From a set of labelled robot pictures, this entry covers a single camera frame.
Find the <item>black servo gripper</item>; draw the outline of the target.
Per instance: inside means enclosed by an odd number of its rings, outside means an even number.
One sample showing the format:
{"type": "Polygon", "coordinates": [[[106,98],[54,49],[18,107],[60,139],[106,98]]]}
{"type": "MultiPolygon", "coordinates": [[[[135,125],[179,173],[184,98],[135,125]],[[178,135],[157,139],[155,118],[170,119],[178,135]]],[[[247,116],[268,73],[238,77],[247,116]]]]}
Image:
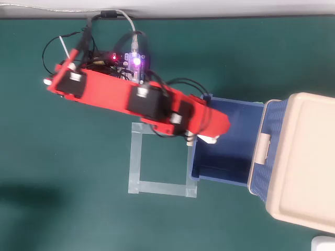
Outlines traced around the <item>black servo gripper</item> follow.
{"type": "Polygon", "coordinates": [[[214,107],[214,97],[209,95],[201,99],[188,96],[192,104],[181,101],[179,110],[171,113],[170,123],[174,126],[173,134],[183,134],[187,130],[210,138],[228,132],[230,121],[228,116],[214,107]]]}

